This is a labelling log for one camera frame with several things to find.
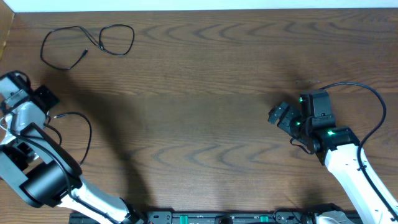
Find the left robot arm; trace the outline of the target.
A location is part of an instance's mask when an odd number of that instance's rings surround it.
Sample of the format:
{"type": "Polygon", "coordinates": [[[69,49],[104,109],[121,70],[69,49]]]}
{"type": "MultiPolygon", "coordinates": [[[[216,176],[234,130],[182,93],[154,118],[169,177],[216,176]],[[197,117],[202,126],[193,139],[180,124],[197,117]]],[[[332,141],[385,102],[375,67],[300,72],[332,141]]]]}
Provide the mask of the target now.
{"type": "Polygon", "coordinates": [[[59,99],[45,86],[32,89],[20,71],[1,76],[1,178],[32,207],[63,207],[98,223],[147,223],[125,200],[89,183],[81,165],[46,132],[59,99]]]}

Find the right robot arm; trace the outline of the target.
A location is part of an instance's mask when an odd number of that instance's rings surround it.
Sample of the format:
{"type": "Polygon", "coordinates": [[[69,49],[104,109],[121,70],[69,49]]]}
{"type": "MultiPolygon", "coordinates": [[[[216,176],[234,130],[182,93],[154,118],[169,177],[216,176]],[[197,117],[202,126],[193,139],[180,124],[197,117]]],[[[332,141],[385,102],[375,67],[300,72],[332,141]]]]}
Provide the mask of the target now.
{"type": "Polygon", "coordinates": [[[326,86],[301,93],[300,109],[281,102],[270,110],[268,122],[287,133],[291,145],[318,157],[340,183],[363,223],[397,223],[397,200],[378,177],[363,149],[384,123],[386,104],[375,89],[363,87],[378,98],[383,114],[362,140],[351,128],[336,125],[326,86]]]}

